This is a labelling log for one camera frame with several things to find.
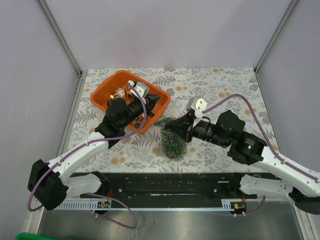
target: table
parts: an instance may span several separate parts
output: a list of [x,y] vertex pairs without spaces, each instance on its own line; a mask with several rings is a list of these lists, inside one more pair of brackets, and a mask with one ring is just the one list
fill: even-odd
[[[96,88],[117,68],[88,70],[79,107],[77,109],[68,148],[76,146],[102,121],[105,113],[90,102]],[[163,89],[171,96],[164,117],[181,117],[186,113],[190,98],[199,96],[208,107],[230,94],[239,93],[248,98],[257,118],[262,123],[271,143],[278,150],[276,138],[266,106],[252,67],[182,67],[182,68],[125,68],[125,70]],[[264,138],[246,103],[233,98],[206,114],[215,123],[218,116],[232,110],[246,122],[245,131]],[[143,135],[136,134],[121,140],[80,167],[77,172],[262,172],[260,168],[237,163],[224,149],[194,138],[187,146],[185,156],[172,160],[161,151],[160,129],[151,126]]]

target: metallic floor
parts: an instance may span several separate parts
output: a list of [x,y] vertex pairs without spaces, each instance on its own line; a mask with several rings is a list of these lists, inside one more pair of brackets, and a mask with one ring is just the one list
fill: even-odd
[[[258,206],[249,203],[248,212]],[[127,225],[127,211],[109,211],[108,217]],[[68,240],[301,240],[292,205],[266,202],[257,214],[236,217],[204,211],[137,211],[137,229],[125,229],[89,211],[52,210],[44,214],[38,234]]]

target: floral tablecloth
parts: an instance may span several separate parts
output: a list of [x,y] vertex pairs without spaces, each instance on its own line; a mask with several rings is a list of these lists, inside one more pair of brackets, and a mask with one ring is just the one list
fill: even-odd
[[[90,102],[91,94],[115,68],[88,70],[79,107],[76,113],[68,148],[79,144],[92,133],[105,113]],[[171,96],[163,116],[180,117],[186,113],[188,100],[202,97],[208,107],[226,96],[239,93],[246,96],[262,123],[269,139],[277,149],[277,142],[264,104],[260,88],[251,67],[187,67],[187,68],[127,68],[127,71],[163,89]],[[263,138],[246,103],[234,98],[206,114],[213,123],[219,114],[232,110],[246,122],[245,130]],[[227,156],[223,149],[194,138],[187,152],[179,159],[168,159],[161,154],[160,129],[151,126],[143,135],[136,134],[121,140],[111,149],[92,158],[78,172],[262,172],[260,168],[243,165]]]

